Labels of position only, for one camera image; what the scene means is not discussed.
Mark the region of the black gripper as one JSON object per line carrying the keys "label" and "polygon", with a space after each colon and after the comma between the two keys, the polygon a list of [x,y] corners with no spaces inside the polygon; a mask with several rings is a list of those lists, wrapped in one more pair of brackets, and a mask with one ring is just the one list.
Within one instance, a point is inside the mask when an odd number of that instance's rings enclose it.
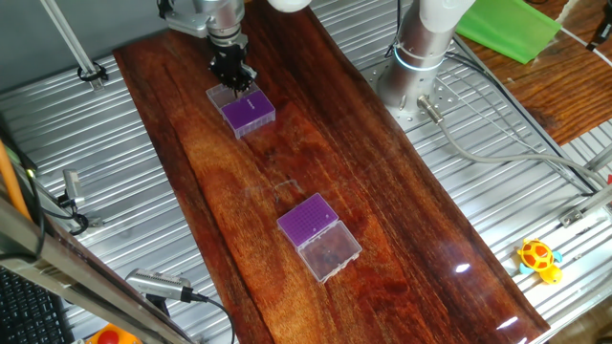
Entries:
{"label": "black gripper", "polygon": [[257,71],[245,64],[249,44],[219,46],[208,42],[213,51],[210,70],[220,76],[221,82],[235,92],[248,90],[257,77]]}

